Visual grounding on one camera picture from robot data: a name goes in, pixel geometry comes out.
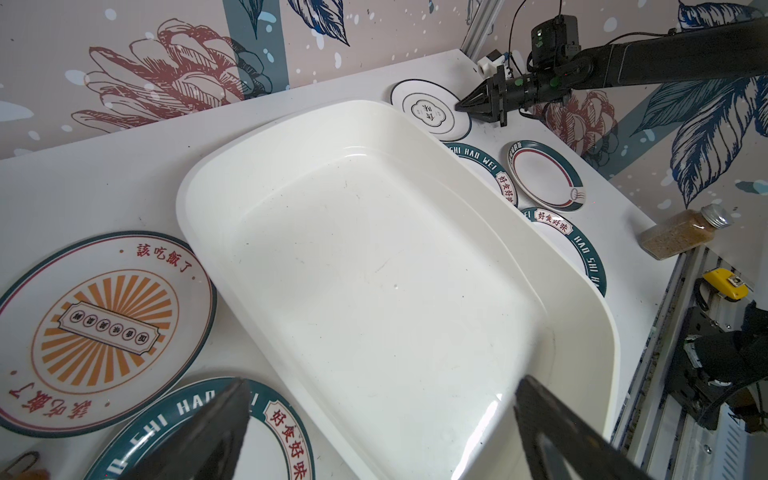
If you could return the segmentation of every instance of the ceramic plate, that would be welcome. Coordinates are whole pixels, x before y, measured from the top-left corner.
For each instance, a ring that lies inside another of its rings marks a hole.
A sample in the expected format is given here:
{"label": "ceramic plate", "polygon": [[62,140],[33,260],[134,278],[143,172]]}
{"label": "ceramic plate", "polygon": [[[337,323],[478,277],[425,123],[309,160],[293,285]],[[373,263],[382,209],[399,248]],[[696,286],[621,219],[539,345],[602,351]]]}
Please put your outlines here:
{"label": "ceramic plate", "polygon": [[537,141],[515,142],[509,148],[509,171],[533,200],[545,207],[571,212],[587,197],[576,170],[553,148]]}
{"label": "ceramic plate", "polygon": [[453,109],[458,98],[431,81],[403,80],[392,89],[389,101],[440,141],[461,140],[472,129],[469,114]]}
{"label": "ceramic plate", "polygon": [[[154,451],[233,377],[203,380],[155,402],[126,426],[101,453],[84,480],[115,478]],[[234,480],[313,480],[310,439],[293,407],[263,383],[248,380],[252,395],[248,430]]]}
{"label": "ceramic plate", "polygon": [[576,268],[584,268],[584,274],[605,296],[603,262],[581,230],[560,215],[543,208],[526,208],[522,213],[535,223],[536,230],[554,243],[569,262]]}
{"label": "ceramic plate", "polygon": [[445,146],[450,148],[459,158],[465,160],[465,165],[480,175],[488,185],[498,190],[510,203],[518,206],[518,192],[515,185],[504,167],[493,157],[472,145],[449,143]]}
{"label": "ceramic plate", "polygon": [[66,437],[133,415],[184,374],[215,312],[177,238],[108,233],[51,255],[0,298],[0,424]]}

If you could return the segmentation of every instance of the spice jar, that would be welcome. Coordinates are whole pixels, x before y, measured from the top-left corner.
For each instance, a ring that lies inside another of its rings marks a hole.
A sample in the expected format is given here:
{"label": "spice jar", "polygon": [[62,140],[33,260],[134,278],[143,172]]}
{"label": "spice jar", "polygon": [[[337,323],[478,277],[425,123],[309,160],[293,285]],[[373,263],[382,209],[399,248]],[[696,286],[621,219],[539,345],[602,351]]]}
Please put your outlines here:
{"label": "spice jar", "polygon": [[709,204],[701,209],[685,210],[645,230],[638,237],[640,246],[656,260],[664,260],[698,247],[715,237],[715,231],[731,225],[725,209]]}

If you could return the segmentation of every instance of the silver jar lid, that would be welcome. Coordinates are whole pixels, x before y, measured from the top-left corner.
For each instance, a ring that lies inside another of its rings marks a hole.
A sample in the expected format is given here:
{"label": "silver jar lid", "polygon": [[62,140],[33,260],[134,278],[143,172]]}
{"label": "silver jar lid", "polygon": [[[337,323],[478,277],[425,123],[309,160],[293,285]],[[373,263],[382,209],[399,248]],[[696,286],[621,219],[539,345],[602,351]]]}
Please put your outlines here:
{"label": "silver jar lid", "polygon": [[715,228],[725,228],[732,224],[730,215],[718,204],[709,204],[703,207],[701,214]]}

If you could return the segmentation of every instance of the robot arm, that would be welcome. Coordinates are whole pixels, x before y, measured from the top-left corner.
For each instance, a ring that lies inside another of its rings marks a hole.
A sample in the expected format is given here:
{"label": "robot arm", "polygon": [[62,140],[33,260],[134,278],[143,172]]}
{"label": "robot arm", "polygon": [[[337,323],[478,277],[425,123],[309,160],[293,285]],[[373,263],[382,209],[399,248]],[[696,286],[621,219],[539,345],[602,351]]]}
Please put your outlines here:
{"label": "robot arm", "polygon": [[768,71],[768,18],[581,50],[576,18],[559,15],[535,27],[531,40],[532,73],[507,79],[499,68],[456,110],[500,121],[503,127],[506,112],[562,101],[572,90],[744,78]]}

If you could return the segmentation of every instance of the white table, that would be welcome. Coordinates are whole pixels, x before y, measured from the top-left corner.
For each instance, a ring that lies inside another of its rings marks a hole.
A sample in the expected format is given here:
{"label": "white table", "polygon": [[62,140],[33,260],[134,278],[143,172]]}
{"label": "white table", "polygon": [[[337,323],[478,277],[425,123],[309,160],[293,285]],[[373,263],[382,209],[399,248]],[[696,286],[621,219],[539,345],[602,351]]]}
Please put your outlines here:
{"label": "white table", "polygon": [[[176,192],[202,157],[228,141],[284,115],[345,98],[389,100],[398,81],[423,78],[460,98],[481,77],[459,50],[307,85],[210,111],[92,138],[0,161],[0,286],[62,247],[116,230],[154,230],[183,238],[176,221]],[[606,300],[621,344],[618,414],[641,356],[674,259],[653,260],[635,235],[654,223],[566,144],[537,121],[510,114],[509,126],[473,122],[462,143],[503,161],[512,141],[542,141],[573,165],[587,203],[564,217],[598,251],[607,276]],[[520,208],[534,204],[522,193]],[[240,374],[264,382],[293,401],[256,345],[224,302],[210,337],[181,384]],[[317,478],[355,478],[338,453],[303,417],[316,457]],[[57,480],[82,478],[121,425],[72,439],[30,439],[0,429],[0,462],[34,447]]]}

